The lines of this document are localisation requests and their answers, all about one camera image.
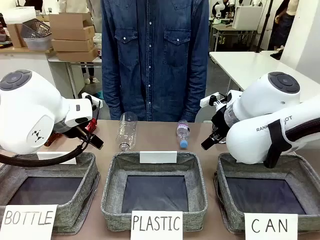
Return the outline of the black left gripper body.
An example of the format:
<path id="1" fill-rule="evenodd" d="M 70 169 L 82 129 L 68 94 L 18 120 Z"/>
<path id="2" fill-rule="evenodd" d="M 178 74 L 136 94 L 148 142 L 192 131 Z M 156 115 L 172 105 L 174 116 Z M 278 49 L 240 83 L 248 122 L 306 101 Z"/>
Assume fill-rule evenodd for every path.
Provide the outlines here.
<path id="1" fill-rule="evenodd" d="M 90 132 L 80 125 L 74 127 L 74 134 L 77 138 L 90 138 Z"/>

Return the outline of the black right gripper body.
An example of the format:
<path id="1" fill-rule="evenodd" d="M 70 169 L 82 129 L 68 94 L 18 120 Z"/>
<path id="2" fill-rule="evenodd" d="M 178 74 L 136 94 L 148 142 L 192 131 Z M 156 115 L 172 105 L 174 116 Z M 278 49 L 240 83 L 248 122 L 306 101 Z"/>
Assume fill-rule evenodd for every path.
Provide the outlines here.
<path id="1" fill-rule="evenodd" d="M 212 133 L 217 137 L 226 137 L 228 133 L 228 125 L 225 121 L 226 107 L 223 106 L 216 111 L 212 117 Z"/>

